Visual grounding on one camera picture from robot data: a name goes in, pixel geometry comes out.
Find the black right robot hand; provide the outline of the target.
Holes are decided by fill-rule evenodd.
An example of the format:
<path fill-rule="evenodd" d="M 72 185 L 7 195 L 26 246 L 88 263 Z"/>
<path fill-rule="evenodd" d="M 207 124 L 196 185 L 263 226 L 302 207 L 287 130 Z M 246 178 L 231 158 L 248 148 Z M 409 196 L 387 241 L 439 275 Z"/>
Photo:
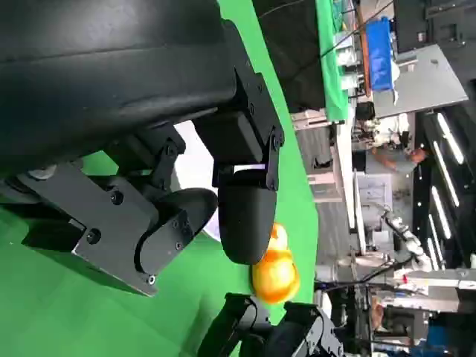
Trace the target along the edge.
<path fill-rule="evenodd" d="M 279 324 L 251 295 L 227 293 L 225 304 L 203 338 L 198 356 L 343 356 L 333 322 L 309 303 L 284 304 Z"/>

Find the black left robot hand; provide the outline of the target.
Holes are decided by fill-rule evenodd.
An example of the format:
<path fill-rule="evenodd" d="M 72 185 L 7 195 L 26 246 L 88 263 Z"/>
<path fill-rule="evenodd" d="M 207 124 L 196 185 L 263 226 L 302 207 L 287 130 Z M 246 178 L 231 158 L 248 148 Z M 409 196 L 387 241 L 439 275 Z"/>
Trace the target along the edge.
<path fill-rule="evenodd" d="M 234 263 L 265 255 L 283 128 L 216 1 L 3 1 L 1 194 L 30 248 L 153 296 L 219 217 Z"/>

